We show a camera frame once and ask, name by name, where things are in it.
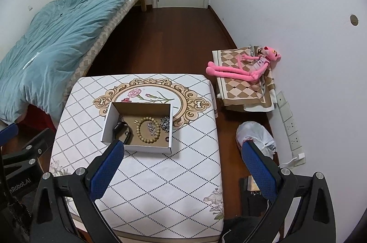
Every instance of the bed leg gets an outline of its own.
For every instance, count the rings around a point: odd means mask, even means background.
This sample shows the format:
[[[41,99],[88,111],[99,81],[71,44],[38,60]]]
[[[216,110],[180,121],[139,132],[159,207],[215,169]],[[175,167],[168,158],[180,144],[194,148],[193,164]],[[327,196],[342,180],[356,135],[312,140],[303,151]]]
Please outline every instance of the bed leg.
[[[146,12],[146,1],[140,0],[141,11]]]

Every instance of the printed gold ornate frame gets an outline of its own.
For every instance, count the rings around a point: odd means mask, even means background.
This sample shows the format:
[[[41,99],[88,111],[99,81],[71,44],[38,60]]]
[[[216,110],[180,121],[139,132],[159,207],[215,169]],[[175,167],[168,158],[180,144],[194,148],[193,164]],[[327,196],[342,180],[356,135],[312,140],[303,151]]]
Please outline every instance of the printed gold ornate frame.
[[[103,96],[98,97],[93,101],[93,104],[100,110],[100,115],[107,114],[110,102],[115,102],[117,98],[131,89],[140,86],[153,85],[157,88],[163,88],[175,93],[181,100],[181,108],[173,117],[173,128],[180,128],[190,121],[194,121],[199,117],[199,113],[205,111],[211,106],[211,103],[204,98],[198,97],[195,91],[184,87],[179,83],[172,83],[169,79],[141,79],[135,78],[130,83],[122,83],[115,86],[113,89],[106,91]]]

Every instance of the blue gripper pad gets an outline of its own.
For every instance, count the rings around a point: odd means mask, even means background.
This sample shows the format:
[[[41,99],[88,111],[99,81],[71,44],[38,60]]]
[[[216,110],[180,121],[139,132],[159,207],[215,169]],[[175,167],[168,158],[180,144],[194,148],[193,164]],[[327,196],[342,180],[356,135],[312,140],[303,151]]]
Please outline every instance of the blue gripper pad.
[[[10,124],[5,129],[0,131],[0,147],[6,144],[13,137],[18,135],[18,126],[16,124]]]
[[[119,140],[91,178],[89,196],[92,201],[100,199],[104,195],[124,158],[124,151],[124,144]]]
[[[262,196],[274,203],[277,197],[276,181],[248,141],[242,145],[242,160],[254,178]]]

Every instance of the white plastic bag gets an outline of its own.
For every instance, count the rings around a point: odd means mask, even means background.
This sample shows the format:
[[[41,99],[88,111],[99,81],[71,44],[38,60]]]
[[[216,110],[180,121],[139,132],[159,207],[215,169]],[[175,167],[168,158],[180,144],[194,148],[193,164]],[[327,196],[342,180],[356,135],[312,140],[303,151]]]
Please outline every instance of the white plastic bag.
[[[273,159],[276,144],[274,138],[272,138],[264,126],[253,121],[244,122],[239,125],[236,132],[236,140],[239,146],[242,147],[243,142],[249,139],[254,141],[254,144],[265,156]]]

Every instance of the teal comforter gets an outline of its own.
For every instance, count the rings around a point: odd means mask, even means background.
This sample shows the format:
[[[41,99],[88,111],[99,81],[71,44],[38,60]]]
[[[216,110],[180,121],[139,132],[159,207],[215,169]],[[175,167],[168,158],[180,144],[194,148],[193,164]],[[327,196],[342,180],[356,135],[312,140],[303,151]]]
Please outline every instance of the teal comforter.
[[[58,122],[62,95],[85,53],[126,0],[54,0],[0,63],[0,119],[33,104]]]

